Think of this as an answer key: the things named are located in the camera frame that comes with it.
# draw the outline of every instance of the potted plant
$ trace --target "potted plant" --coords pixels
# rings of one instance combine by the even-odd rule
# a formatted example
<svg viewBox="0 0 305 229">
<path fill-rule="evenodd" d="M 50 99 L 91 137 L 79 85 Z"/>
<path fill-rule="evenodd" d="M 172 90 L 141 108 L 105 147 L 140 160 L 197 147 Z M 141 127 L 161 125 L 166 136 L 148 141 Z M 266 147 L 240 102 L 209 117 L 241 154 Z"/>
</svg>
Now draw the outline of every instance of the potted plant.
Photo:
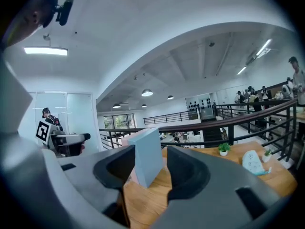
<svg viewBox="0 0 305 229">
<path fill-rule="evenodd" d="M 220 144 L 218 150 L 221 156 L 226 156 L 228 154 L 228 150 L 230 150 L 230 145 L 228 143 Z"/>
<path fill-rule="evenodd" d="M 264 163 L 268 162 L 271 158 L 272 154 L 271 154 L 271 149 L 265 149 L 265 152 L 263 154 L 262 160 Z"/>
</svg>

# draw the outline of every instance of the window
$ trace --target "window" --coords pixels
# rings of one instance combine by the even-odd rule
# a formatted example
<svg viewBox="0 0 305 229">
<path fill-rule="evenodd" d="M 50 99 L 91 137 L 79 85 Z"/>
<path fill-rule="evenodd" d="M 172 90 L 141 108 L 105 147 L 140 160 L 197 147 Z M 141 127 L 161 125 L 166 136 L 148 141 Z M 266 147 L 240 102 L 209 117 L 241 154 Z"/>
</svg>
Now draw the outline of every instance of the window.
<svg viewBox="0 0 305 229">
<path fill-rule="evenodd" d="M 106 129 L 136 128 L 133 114 L 105 116 L 104 123 Z"/>
</svg>

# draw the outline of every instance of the small green plant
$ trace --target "small green plant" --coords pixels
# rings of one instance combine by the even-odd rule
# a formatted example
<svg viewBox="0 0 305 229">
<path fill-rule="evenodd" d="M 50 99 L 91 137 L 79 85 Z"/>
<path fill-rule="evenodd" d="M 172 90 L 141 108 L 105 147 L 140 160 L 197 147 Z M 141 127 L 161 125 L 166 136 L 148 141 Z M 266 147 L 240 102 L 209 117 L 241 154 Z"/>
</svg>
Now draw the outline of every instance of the small green plant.
<svg viewBox="0 0 305 229">
<path fill-rule="evenodd" d="M 271 149 L 265 149 L 264 154 L 265 154 L 265 156 L 271 155 Z"/>
<path fill-rule="evenodd" d="M 220 144 L 218 147 L 218 150 L 221 152 L 228 151 L 228 150 L 230 150 L 230 145 L 228 143 Z"/>
</svg>

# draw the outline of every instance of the white pot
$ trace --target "white pot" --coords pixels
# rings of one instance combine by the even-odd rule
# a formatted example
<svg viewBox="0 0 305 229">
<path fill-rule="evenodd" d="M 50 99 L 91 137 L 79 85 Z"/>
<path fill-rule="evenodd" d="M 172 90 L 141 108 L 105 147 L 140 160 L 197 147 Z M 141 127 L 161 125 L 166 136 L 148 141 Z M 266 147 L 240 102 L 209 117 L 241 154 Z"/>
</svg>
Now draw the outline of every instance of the white pot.
<svg viewBox="0 0 305 229">
<path fill-rule="evenodd" d="M 268 161 L 270 160 L 271 156 L 272 156 L 272 155 L 266 156 L 265 154 L 263 154 L 262 161 L 263 161 L 264 163 L 268 162 Z"/>
<path fill-rule="evenodd" d="M 225 151 L 225 152 L 219 151 L 219 153 L 220 153 L 221 156 L 226 156 L 228 154 L 228 151 Z"/>
</svg>

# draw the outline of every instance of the desk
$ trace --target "desk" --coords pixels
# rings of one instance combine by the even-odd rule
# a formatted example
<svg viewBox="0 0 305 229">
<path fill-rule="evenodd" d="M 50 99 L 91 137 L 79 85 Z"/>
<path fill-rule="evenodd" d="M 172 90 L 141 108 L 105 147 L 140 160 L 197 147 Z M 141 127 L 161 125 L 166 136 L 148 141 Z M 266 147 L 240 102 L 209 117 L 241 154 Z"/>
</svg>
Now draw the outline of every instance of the desk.
<svg viewBox="0 0 305 229">
<path fill-rule="evenodd" d="M 214 148 L 194 148 L 197 152 L 222 157 L 219 155 L 217 147 Z M 238 164 L 242 164 L 245 152 L 255 150 L 259 157 L 264 153 L 264 148 L 257 142 L 249 142 L 231 146 L 228 155 L 222 158 L 229 159 Z M 163 157 L 167 158 L 167 148 L 162 150 Z M 265 169 L 272 167 L 270 174 L 259 176 L 267 185 L 272 187 L 279 195 L 292 194 L 297 186 L 294 177 L 286 170 L 280 162 L 271 157 L 268 163 L 263 163 Z M 149 188 L 129 182 L 124 185 L 124 195 L 127 213 L 131 221 L 131 228 L 148 228 L 165 211 L 167 207 L 167 193 L 172 189 L 171 175 L 164 167 Z"/>
</svg>

